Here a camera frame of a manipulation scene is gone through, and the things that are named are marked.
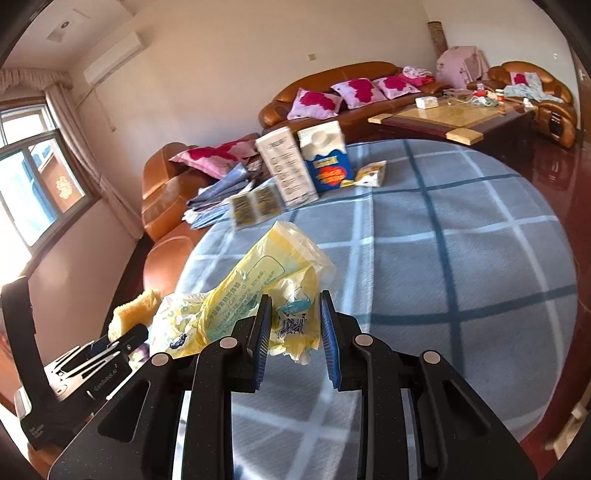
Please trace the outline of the yellow plastic bag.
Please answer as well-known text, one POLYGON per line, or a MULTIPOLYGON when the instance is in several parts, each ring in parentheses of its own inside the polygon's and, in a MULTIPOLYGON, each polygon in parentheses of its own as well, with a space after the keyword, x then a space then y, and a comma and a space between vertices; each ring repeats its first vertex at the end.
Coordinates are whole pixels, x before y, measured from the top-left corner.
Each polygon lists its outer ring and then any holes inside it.
POLYGON ((264 295, 273 302, 269 354, 307 365, 321 344, 318 296, 335 264, 301 229, 276 221, 211 291, 165 296, 149 327, 149 353, 180 358, 231 334, 264 295))

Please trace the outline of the purple wrapper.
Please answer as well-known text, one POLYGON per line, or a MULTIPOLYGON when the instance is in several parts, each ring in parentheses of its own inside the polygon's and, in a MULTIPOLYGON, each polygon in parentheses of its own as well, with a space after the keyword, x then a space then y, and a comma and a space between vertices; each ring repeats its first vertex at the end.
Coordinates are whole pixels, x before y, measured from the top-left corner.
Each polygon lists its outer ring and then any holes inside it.
POLYGON ((133 370, 140 368, 149 359, 149 345, 141 344, 129 355, 129 365, 133 370))

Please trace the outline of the blue plaid tablecloth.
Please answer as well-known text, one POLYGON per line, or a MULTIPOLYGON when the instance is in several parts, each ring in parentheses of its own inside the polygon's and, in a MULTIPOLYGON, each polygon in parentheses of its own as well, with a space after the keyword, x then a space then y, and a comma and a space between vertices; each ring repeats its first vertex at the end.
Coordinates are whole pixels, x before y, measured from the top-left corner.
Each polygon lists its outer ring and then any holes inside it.
MULTIPOLYGON (((379 188, 332 190, 287 212, 331 258, 339 312, 394 350, 435 350, 517 439, 540 422, 577 313, 567 236, 543 195, 497 159, 450 143, 349 147, 385 161, 379 188)), ((238 479, 353 479, 361 399, 332 388, 322 351, 267 361, 259 393, 232 400, 238 479)))

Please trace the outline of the brown leather chaise sofa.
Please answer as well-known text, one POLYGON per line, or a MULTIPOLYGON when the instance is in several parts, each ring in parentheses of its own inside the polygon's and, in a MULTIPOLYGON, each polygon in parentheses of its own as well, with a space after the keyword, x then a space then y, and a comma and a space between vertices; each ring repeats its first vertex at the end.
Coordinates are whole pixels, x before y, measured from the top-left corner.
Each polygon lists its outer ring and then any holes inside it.
MULTIPOLYGON (((256 133, 239 139, 256 140, 256 133)), ((174 155, 197 147, 171 142, 154 153, 145 163, 142 174, 141 219, 147 235, 154 242, 143 269, 146 290, 158 290, 165 296, 176 287, 184 265, 207 230, 191 230, 182 221, 186 203, 201 188, 217 179, 183 164, 170 162, 174 155)))

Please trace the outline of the folded blue bedsheets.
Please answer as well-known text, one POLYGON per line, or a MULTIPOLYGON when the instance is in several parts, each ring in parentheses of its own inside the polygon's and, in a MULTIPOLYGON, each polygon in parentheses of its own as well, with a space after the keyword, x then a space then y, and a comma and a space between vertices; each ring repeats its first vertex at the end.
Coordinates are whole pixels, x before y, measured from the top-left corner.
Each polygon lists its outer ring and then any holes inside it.
POLYGON ((254 160, 249 164, 232 168, 223 178, 200 189, 197 196, 186 203, 182 221, 191 230, 212 226, 229 212, 229 198, 252 191, 263 174, 263 161, 254 160))

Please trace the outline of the flat yellow black sachets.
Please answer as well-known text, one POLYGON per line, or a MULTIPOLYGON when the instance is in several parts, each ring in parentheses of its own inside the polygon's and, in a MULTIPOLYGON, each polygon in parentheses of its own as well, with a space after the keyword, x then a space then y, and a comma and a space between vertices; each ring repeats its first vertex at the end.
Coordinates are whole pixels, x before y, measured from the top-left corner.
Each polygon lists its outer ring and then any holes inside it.
POLYGON ((242 230, 283 214, 284 205, 276 185, 266 184, 229 198, 229 210, 232 226, 242 230))

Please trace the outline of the pink pillow on chaise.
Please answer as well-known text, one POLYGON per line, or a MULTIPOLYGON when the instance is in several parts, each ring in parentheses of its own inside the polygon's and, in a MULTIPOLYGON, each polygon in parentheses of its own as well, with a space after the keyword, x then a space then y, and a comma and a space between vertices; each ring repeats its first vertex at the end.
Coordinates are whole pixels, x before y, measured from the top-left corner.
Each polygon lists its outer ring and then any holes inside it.
POLYGON ((239 139, 217 147, 191 147, 174 155, 169 161, 199 170, 219 180, 236 165, 245 165, 256 155, 256 141, 239 139))

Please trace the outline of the beige curtain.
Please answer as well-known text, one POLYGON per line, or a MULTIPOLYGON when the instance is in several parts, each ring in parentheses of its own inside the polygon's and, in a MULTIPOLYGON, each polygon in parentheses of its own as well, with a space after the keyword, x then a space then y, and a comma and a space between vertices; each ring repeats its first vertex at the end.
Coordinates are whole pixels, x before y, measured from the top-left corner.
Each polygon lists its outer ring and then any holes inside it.
POLYGON ((19 86, 41 91, 45 95, 49 110, 57 121, 68 149, 87 176, 94 182, 100 197, 108 204, 129 236, 134 240, 139 240, 144 233, 140 217, 111 184, 99 166, 75 108, 66 93, 67 90, 73 88, 69 74, 39 68, 2 68, 1 93, 4 94, 7 90, 19 86))

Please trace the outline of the white blue milk carton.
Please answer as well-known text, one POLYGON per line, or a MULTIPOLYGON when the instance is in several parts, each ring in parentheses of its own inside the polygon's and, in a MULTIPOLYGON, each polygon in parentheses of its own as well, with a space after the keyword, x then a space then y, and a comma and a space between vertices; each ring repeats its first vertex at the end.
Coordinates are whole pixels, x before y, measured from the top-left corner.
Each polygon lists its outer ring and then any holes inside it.
POLYGON ((353 185, 355 177, 338 121, 305 128, 297 132, 297 137, 301 155, 318 192, 353 185))

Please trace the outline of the white air conditioner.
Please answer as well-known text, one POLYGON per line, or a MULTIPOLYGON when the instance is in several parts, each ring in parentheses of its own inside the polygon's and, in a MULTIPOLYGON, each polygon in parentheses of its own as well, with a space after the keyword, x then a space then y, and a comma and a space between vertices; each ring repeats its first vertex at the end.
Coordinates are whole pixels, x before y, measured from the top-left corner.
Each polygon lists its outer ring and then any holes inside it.
POLYGON ((86 83, 91 87, 98 85, 143 50, 144 45, 140 36, 136 32, 129 33, 84 70, 86 83))

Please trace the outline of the pink floral pillow right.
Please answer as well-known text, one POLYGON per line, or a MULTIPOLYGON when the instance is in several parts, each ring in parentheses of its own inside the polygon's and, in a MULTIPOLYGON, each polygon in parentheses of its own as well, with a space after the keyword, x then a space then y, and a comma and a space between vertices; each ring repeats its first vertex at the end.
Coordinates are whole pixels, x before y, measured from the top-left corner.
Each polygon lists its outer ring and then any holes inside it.
POLYGON ((420 89, 404 80, 401 75, 382 77, 374 80, 373 84, 389 100, 421 92, 420 89))

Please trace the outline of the pink floral pillow left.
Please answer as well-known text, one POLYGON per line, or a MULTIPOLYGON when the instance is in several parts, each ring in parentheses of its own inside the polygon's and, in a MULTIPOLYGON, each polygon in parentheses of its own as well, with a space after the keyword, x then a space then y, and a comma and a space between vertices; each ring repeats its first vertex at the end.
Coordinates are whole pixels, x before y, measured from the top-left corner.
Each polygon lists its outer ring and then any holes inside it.
POLYGON ((341 105, 342 97, 339 95, 300 88, 297 90, 293 106, 287 114, 287 120, 335 118, 339 114, 341 105))

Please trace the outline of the pink floral pillow middle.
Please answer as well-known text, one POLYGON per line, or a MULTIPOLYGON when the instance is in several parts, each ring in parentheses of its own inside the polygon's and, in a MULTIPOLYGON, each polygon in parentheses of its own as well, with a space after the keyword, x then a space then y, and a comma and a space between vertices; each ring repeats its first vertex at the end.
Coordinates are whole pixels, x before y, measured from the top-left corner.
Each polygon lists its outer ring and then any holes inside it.
POLYGON ((345 100, 349 110, 387 101, 387 97, 368 78, 356 78, 331 86, 345 100))

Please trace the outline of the pink cloth pile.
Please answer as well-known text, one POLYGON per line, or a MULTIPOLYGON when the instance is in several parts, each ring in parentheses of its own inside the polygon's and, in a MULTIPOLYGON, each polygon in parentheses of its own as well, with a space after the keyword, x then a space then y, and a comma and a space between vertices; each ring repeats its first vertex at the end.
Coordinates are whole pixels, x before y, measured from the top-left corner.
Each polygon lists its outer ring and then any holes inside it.
POLYGON ((437 60, 436 80, 456 89, 486 76, 490 66, 484 53, 476 46, 454 46, 437 60))

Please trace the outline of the window with frame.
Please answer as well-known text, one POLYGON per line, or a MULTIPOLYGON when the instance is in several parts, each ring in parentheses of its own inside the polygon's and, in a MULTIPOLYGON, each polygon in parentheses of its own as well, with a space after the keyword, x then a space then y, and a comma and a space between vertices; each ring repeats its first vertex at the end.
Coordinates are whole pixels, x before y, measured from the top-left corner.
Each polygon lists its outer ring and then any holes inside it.
POLYGON ((98 200, 41 97, 1 103, 1 283, 32 272, 98 200))

